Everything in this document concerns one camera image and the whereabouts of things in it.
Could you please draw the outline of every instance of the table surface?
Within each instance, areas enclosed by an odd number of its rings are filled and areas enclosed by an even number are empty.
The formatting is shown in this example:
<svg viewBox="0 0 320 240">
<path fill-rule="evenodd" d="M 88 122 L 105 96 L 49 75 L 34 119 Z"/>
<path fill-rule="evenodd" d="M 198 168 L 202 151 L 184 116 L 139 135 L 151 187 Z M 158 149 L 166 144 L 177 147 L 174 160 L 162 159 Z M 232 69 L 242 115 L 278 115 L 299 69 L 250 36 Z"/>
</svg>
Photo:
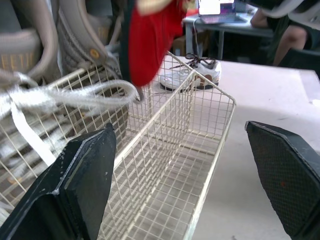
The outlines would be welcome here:
<svg viewBox="0 0 320 240">
<path fill-rule="evenodd" d="M 233 33 L 245 33 L 245 34 L 250 34 L 252 33 L 253 35 L 257 36 L 262 36 L 262 37 L 272 37 L 273 32 L 269 28 L 254 28 L 250 24 L 250 20 L 253 17 L 252 14 L 247 14 L 247 13 L 237 13 L 237 15 L 243 19 L 246 19 L 246 22 L 235 22 L 235 23 L 222 23 L 222 24 L 206 24 L 202 22 L 199 18 L 199 15 L 192 15 L 192 16 L 187 16 L 185 19 L 183 19 L 183 22 L 185 24 L 193 24 L 196 19 L 198 19 L 195 22 L 196 28 L 204 28 L 204 29 L 209 29 L 209 30 L 224 30 L 226 32 L 233 32 Z"/>
<path fill-rule="evenodd" d="M 290 240 L 261 186 L 245 123 L 287 129 L 320 153 L 320 108 L 310 103 L 320 99 L 319 79 L 309 70 L 221 65 L 219 86 L 237 107 L 193 240 Z"/>
</svg>

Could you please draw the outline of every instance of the white wire basket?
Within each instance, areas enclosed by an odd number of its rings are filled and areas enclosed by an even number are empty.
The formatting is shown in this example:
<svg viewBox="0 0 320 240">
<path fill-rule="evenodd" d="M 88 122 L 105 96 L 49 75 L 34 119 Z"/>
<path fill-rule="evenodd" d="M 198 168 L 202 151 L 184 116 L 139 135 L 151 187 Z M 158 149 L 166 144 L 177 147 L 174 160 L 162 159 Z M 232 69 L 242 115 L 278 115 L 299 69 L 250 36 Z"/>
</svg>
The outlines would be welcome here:
<svg viewBox="0 0 320 240">
<path fill-rule="evenodd" d="M 161 88 L 161 77 L 186 69 L 189 74 L 179 79 L 178 89 Z M 195 91 L 197 78 L 213 88 Z M 94 66 L 79 69 L 51 87 L 74 90 L 108 80 L 106 70 Z M 25 115 L 55 156 L 70 139 L 113 124 L 117 154 L 99 240 L 191 239 L 236 103 L 170 53 L 143 92 L 142 104 L 95 116 L 66 105 L 52 114 Z M 122 89 L 100 92 L 123 94 Z M 10 117 L 0 121 L 0 225 L 47 167 L 11 121 Z"/>
</svg>

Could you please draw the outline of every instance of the laptop screen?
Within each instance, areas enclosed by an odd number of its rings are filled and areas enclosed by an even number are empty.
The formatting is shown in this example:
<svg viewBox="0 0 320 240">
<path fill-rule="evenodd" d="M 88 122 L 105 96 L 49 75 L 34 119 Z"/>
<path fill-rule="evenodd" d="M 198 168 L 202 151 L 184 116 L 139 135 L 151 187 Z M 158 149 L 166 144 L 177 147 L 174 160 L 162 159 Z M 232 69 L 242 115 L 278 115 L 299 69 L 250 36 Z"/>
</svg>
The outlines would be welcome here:
<svg viewBox="0 0 320 240">
<path fill-rule="evenodd" d="M 235 0 L 198 0 L 199 15 L 219 15 L 236 12 Z"/>
</svg>

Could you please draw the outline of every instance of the desk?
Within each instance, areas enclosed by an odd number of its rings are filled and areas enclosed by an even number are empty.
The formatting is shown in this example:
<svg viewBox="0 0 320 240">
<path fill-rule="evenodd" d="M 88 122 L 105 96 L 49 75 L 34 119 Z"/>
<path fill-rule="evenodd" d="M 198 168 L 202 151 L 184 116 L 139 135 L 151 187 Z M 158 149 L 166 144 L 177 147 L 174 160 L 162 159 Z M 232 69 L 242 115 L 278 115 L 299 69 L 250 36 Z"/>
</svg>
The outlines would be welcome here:
<svg viewBox="0 0 320 240">
<path fill-rule="evenodd" d="M 238 22 L 238 23 L 224 23 L 224 24 L 205 24 L 199 18 L 198 15 L 188 16 L 183 20 L 185 24 L 185 37 L 186 37 L 186 52 L 193 53 L 193 24 L 195 22 L 195 27 L 197 30 L 211 30 L 219 31 L 219 41 L 218 41 L 218 60 L 223 58 L 224 50 L 224 34 L 234 33 L 234 34 L 243 34 L 256 37 L 265 37 L 272 38 L 273 32 L 271 29 L 266 28 L 253 28 L 250 24 L 250 20 L 253 15 L 247 13 L 238 13 L 238 16 L 246 19 L 247 22 Z"/>
<path fill-rule="evenodd" d="M 193 240 L 290 240 L 258 177 L 248 120 L 301 135 L 320 153 L 317 75 L 309 70 L 221 61 L 219 83 L 237 102 Z"/>
</svg>

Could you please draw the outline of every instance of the table leg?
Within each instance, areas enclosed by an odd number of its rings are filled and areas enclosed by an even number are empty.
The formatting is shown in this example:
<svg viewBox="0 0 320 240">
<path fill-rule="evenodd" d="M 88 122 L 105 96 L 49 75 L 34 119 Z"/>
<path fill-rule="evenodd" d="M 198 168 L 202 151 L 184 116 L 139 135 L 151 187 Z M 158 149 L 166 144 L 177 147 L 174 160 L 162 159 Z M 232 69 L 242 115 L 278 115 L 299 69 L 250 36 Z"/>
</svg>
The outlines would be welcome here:
<svg viewBox="0 0 320 240">
<path fill-rule="evenodd" d="M 218 60 L 222 60 L 224 55 L 225 31 L 219 32 Z"/>
<path fill-rule="evenodd" d="M 192 44 L 192 25 L 186 24 L 185 25 L 185 48 L 186 54 L 193 53 L 193 44 Z"/>
</svg>

